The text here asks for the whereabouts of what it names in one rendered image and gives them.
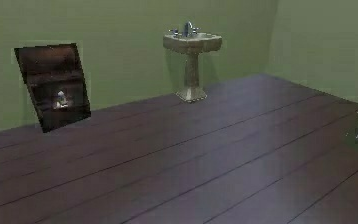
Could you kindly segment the silver sink faucet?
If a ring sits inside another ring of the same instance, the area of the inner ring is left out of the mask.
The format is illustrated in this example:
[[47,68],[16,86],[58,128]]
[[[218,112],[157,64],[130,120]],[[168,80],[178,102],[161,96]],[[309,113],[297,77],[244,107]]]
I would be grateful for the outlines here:
[[190,37],[193,35],[196,35],[198,33],[199,27],[195,27],[191,21],[187,21],[184,24],[184,28],[183,31],[180,32],[177,28],[174,29],[169,29],[169,32],[174,36],[174,37]]

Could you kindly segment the small white object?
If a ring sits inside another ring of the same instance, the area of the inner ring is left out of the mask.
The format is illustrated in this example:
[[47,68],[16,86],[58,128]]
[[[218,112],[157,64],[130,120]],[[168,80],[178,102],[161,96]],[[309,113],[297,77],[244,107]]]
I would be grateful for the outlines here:
[[63,91],[59,91],[57,93],[57,98],[54,103],[54,109],[66,108],[68,106],[68,101],[65,93]]

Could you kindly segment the beige pedestal sink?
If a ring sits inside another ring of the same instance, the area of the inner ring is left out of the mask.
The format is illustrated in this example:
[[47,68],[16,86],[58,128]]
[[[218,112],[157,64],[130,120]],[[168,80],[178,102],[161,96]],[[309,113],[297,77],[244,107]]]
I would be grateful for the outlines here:
[[207,98],[199,82],[198,57],[202,53],[219,51],[222,46],[222,37],[210,33],[198,33],[191,37],[174,34],[163,36],[163,47],[186,56],[184,87],[176,95],[187,103],[193,103]]

